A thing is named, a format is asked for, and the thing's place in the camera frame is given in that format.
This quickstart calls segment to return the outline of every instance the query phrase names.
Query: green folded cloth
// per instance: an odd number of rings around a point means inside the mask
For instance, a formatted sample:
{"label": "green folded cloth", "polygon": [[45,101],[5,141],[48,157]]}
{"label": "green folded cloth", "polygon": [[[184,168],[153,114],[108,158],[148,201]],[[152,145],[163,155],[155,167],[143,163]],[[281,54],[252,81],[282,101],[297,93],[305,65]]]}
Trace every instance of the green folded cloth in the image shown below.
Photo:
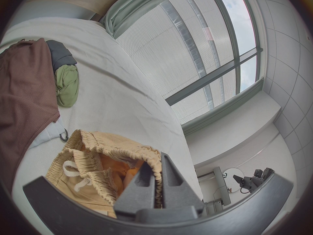
{"label": "green folded cloth", "polygon": [[62,65],[54,74],[58,105],[71,107],[78,96],[79,75],[75,65]]}

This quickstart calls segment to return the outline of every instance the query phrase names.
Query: navy cloth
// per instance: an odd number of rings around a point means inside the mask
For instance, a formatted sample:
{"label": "navy cloth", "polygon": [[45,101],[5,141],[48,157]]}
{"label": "navy cloth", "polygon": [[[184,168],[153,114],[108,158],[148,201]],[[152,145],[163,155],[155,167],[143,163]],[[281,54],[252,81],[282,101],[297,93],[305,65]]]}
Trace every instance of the navy cloth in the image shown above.
{"label": "navy cloth", "polygon": [[53,73],[62,65],[75,65],[76,60],[64,44],[55,40],[48,40],[47,44],[51,52]]}

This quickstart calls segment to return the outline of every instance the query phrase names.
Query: curtain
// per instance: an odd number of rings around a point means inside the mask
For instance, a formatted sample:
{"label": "curtain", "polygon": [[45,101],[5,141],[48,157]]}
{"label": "curtain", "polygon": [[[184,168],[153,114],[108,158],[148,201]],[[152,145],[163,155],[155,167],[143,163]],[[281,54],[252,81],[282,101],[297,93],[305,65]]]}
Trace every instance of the curtain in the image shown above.
{"label": "curtain", "polygon": [[107,32],[118,38],[142,15],[158,6],[164,0],[118,0],[104,16],[103,24]]}

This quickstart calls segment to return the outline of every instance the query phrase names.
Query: round mirror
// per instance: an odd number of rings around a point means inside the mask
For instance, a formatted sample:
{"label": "round mirror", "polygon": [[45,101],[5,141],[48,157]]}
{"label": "round mirror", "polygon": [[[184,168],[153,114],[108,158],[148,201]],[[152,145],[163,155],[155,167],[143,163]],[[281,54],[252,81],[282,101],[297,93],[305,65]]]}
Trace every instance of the round mirror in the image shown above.
{"label": "round mirror", "polygon": [[233,193],[240,189],[239,184],[236,182],[236,180],[233,178],[234,175],[237,175],[241,178],[244,177],[244,174],[241,170],[237,168],[230,168],[228,170],[225,170],[223,173],[223,177],[225,180],[225,184],[227,186],[228,192]]}

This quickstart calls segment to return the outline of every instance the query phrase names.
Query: mattress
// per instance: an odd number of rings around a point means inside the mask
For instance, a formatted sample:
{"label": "mattress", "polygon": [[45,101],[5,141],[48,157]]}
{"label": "mattress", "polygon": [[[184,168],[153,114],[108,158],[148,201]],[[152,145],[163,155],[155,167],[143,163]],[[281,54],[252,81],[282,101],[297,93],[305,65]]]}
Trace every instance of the mattress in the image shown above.
{"label": "mattress", "polygon": [[[62,42],[78,62],[78,99],[73,107],[59,107],[68,133],[76,129],[109,132],[165,152],[202,199],[177,115],[102,25],[72,18],[32,19],[7,31],[0,53],[21,39],[41,37]],[[52,233],[30,206],[22,187],[45,175],[63,146],[55,138],[27,150],[14,180],[14,202],[42,234]]]}

